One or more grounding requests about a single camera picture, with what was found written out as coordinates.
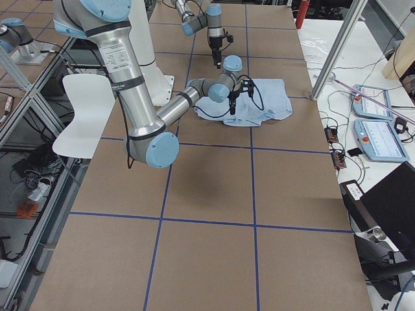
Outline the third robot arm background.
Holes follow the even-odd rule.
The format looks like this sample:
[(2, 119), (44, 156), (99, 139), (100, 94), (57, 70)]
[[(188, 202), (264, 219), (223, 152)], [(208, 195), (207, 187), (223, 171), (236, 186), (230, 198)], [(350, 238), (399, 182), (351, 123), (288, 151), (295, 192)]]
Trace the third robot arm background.
[(48, 55), (56, 53), (54, 44), (36, 41), (17, 17), (1, 20), (1, 48), (18, 65), (41, 65)]

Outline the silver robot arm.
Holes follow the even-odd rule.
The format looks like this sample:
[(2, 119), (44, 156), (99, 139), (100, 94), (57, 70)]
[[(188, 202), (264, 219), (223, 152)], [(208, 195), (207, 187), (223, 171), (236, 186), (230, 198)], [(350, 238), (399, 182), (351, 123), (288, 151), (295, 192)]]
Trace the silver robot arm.
[(215, 65), (222, 72), (217, 78), (191, 81), (160, 109), (154, 107), (147, 87), (151, 75), (142, 62), (152, 62), (154, 56), (143, 1), (54, 1), (53, 5), (59, 33), (89, 40), (98, 47), (123, 109), (126, 151), (132, 159), (154, 168), (170, 166), (178, 155), (179, 141), (167, 128), (203, 97), (218, 103), (228, 100), (228, 112), (235, 113), (243, 66), (238, 56), (220, 57), (222, 39), (231, 39), (222, 27), (220, 5), (210, 4), (206, 12), (194, 16), (185, 1), (173, 1), (186, 34), (207, 28)]
[(209, 4), (204, 10), (202, 4), (197, 1), (171, 1), (168, 5), (175, 9), (181, 18), (181, 27), (186, 36), (196, 34), (199, 30), (207, 29), (207, 44), (211, 49), (213, 65), (220, 69), (222, 65), (223, 40), (228, 44), (233, 42), (230, 35), (222, 26), (222, 8), (219, 4)]

